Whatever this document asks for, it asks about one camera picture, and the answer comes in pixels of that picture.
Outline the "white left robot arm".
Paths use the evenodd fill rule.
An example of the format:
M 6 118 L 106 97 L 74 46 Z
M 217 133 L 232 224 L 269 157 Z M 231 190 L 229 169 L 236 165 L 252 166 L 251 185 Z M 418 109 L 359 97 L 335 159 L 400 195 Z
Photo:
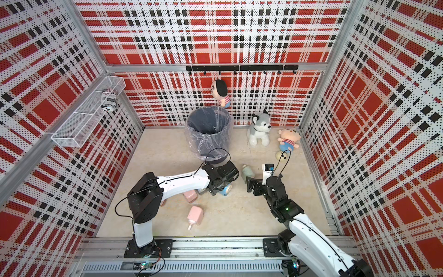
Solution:
M 208 190 L 214 196 L 235 181 L 239 171 L 233 162 L 215 167 L 203 163 L 196 171 L 157 177 L 153 172 L 144 174 L 127 194 L 132 212 L 133 238 L 139 248 L 153 242 L 152 221 L 161 202 L 191 190 Z

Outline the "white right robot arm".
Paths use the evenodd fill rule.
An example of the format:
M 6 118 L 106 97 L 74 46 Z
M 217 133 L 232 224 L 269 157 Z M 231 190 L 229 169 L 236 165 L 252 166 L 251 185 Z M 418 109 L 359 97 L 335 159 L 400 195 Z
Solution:
M 278 235 L 278 245 L 285 255 L 301 259 L 319 277 L 373 277 L 373 270 L 363 259 L 356 260 L 326 237 L 288 198 L 281 176 L 265 181 L 246 179 L 247 192 L 265 198 L 271 214 L 286 230 Z

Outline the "bright blue pencil sharpener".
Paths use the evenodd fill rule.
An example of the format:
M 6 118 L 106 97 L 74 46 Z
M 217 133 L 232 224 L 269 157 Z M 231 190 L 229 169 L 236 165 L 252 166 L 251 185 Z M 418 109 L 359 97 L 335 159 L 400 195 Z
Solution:
M 227 196 L 231 192 L 232 187 L 232 184 L 228 184 L 219 192 L 219 194 L 222 196 Z

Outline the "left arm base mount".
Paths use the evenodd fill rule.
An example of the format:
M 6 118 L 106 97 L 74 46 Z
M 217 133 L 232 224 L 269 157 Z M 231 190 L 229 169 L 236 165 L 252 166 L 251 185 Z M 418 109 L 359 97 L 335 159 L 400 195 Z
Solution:
M 141 259 L 149 257 L 169 258 L 173 248 L 173 240 L 153 240 L 144 247 L 138 247 L 135 239 L 131 239 L 123 255 L 126 259 Z

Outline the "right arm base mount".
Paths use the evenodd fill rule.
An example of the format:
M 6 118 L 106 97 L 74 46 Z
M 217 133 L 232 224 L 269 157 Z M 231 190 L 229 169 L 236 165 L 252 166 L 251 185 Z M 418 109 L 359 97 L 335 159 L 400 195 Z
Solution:
M 294 255 L 283 245 L 279 238 L 263 239 L 263 252 L 265 257 L 293 257 Z

